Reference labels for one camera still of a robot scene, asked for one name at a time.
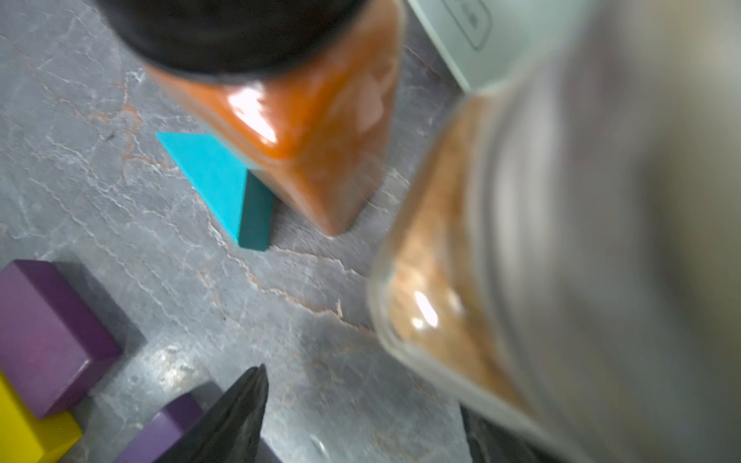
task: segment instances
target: triangular block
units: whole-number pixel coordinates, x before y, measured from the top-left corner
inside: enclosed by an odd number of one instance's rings
[[[273,193],[211,135],[160,132],[157,139],[232,240],[266,250]]]

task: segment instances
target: blurry jar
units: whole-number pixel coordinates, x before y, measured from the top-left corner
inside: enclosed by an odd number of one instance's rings
[[[148,73],[319,230],[380,184],[400,0],[98,0]]]
[[[738,462],[741,8],[605,1],[466,98],[370,277],[384,347],[569,462]]]
[[[551,448],[508,375],[471,261],[471,168],[503,91],[468,96],[438,136],[376,258],[368,300],[387,350],[489,419]]]

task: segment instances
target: black lid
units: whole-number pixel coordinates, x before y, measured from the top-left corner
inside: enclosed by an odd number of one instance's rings
[[[208,80],[274,73],[321,47],[365,0],[96,0],[157,67]]]

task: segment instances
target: wooden block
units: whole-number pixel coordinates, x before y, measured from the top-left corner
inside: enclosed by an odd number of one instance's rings
[[[56,463],[80,437],[69,412],[33,416],[0,373],[0,462]]]
[[[114,463],[154,463],[203,415],[190,394],[173,400],[152,418]]]
[[[274,200],[268,187],[211,135],[163,132],[157,138],[232,240],[266,250]]]
[[[0,272],[0,370],[36,418],[71,408],[121,353],[52,264]]]

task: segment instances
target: marble countertop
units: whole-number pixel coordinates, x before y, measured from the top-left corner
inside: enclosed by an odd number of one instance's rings
[[[373,255],[459,89],[409,14],[388,176],[336,239],[277,207],[238,248],[155,138],[201,133],[81,0],[0,4],[0,267],[44,259],[125,347],[75,410],[65,463],[113,461],[168,401],[265,363],[285,463],[468,462],[458,404],[371,329]]]

